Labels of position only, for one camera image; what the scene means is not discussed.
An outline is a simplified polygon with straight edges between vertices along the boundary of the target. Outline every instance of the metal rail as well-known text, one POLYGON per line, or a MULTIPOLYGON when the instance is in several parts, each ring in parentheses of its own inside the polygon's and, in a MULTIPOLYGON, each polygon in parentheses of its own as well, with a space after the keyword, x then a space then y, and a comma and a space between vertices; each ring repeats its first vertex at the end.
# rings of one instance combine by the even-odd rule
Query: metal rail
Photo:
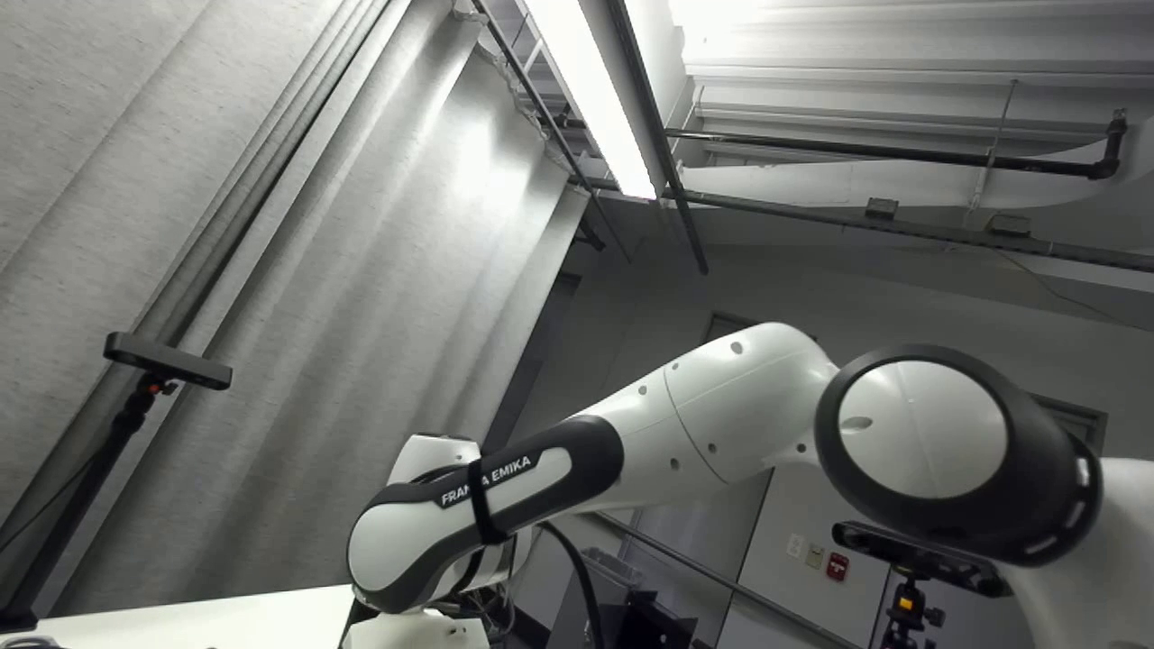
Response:
POLYGON ((617 40, 617 47, 624 54, 627 79, 631 79, 631 87, 638 94, 642 123, 649 130, 660 173, 667 177, 671 195, 678 202, 678 216, 682 216, 696 270, 710 274, 710 260, 707 260, 700 231, 692 224, 689 195, 685 195, 685 184, 678 177, 674 151, 671 151, 671 144, 664 137, 664 119, 660 119, 660 108, 656 108, 653 83, 649 83, 649 72, 646 72, 646 61, 642 61, 642 47, 638 47, 635 25, 631 25, 631 18, 624 11, 624 0, 606 0, 606 18, 609 18, 609 32, 613 32, 613 40, 617 40))
MULTIPOLYGON (((512 43, 508 43, 505 32, 498 29, 490 7, 487 7, 483 0, 472 0, 472 7, 476 7, 476 14, 483 18, 483 25, 490 29, 494 43, 501 47, 505 65, 512 69, 512 76, 519 79, 519 87, 530 94, 530 101, 534 101, 534 108, 537 108, 548 137, 563 148, 563 155, 566 155, 577 184, 588 191, 588 202, 591 202, 595 216, 609 227, 609 220, 606 220, 606 213, 602 213, 602 206, 599 206, 599 195, 595 195, 591 180, 588 180, 584 169, 577 166, 577 155, 573 155, 573 148, 566 144, 563 130, 555 126, 555 119, 552 119, 545 97, 537 94, 530 72, 516 61, 512 43)), ((584 220, 581 220, 581 234, 584 234, 595 249, 606 249, 602 234, 595 234, 584 220)))

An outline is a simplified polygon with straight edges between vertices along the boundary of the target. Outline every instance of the equipment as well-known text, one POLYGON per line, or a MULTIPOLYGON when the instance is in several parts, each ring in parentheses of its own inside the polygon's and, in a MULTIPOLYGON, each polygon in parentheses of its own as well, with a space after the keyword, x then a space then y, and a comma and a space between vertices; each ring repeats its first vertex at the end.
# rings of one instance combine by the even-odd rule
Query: equipment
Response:
POLYGON ((873 523, 995 559, 1039 645, 1154 638, 1154 465, 1100 462, 956 350, 884 350, 837 371, 797 328, 757 325, 490 458, 469 447, 415 436, 357 519, 350 580, 382 613, 368 627, 508 580, 523 555, 512 537, 552 516, 811 462, 873 523))

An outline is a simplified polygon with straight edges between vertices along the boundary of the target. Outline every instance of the fluorescent light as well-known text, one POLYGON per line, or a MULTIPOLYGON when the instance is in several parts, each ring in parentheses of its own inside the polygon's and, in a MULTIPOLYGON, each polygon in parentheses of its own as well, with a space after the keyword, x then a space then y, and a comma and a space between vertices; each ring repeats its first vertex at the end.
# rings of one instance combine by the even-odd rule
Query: fluorescent light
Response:
POLYGON ((537 25, 545 54, 570 90, 570 101, 599 141, 606 166, 617 177, 620 195, 656 198, 642 144, 613 90, 606 58, 588 29, 581 0, 523 0, 537 25))

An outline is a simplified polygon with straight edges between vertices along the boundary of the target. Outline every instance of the white robotic arm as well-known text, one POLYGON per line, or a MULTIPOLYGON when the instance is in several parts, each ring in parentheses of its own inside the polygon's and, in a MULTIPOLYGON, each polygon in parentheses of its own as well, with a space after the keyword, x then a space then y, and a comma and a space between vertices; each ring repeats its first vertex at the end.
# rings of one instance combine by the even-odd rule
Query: white robotic arm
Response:
POLYGON ((1140 649, 1154 638, 1143 613, 1096 627, 1075 624, 1082 609, 1071 609, 1078 584, 1154 613, 1140 591, 1154 580, 1154 530, 1129 516, 1143 501, 1132 476, 1150 476, 1150 465, 1136 462, 1125 487, 1107 490, 1107 516, 1093 526, 1111 462, 1104 476, 1078 440, 981 361, 894 350, 837 368, 786 325, 707 343, 490 458, 393 476, 350 534, 350 580, 364 606, 415 613, 505 580, 516 570, 508 534, 541 519, 707 494, 783 462, 822 462, 837 490, 891 530, 1013 566, 1006 577, 1046 649, 1140 649), (1143 573, 1096 580, 1111 559, 1071 552, 1085 534, 1085 548, 1125 544, 1143 573))

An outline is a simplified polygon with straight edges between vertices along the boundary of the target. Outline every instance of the ceiling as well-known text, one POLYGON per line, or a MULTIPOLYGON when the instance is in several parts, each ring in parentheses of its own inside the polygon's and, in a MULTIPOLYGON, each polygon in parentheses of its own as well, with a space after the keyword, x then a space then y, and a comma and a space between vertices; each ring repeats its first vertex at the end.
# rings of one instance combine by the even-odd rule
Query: ceiling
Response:
MULTIPOLYGON (((678 0, 703 130, 1060 151, 1154 112, 1150 0, 678 0)), ((718 159, 793 159, 710 144, 718 159)))
MULTIPOLYGON (((570 123, 577 112, 519 0, 487 4, 548 108, 570 123)), ((667 40, 678 54, 689 101, 682 115, 664 105, 667 126, 985 155, 1067 155, 1075 148, 1100 155, 1107 123, 1125 108, 1129 159, 1143 151, 1143 166, 1125 166, 1114 180, 1071 184, 1039 173, 710 141, 674 148, 689 187, 790 206, 829 202, 833 209, 862 209, 862 195, 880 195, 909 206, 912 220, 920 220, 916 209, 977 216, 959 227, 981 227, 992 209, 1031 209, 1035 231, 1060 234, 1060 242, 1154 245, 1147 220, 1154 126, 1140 133, 1140 123, 1154 115, 1154 0, 624 4, 635 14, 642 54, 646 40, 667 40)), ((671 61, 646 54, 646 65, 649 79, 671 76, 671 61)), ((581 119, 566 126, 566 137, 581 159, 599 159, 581 119)))

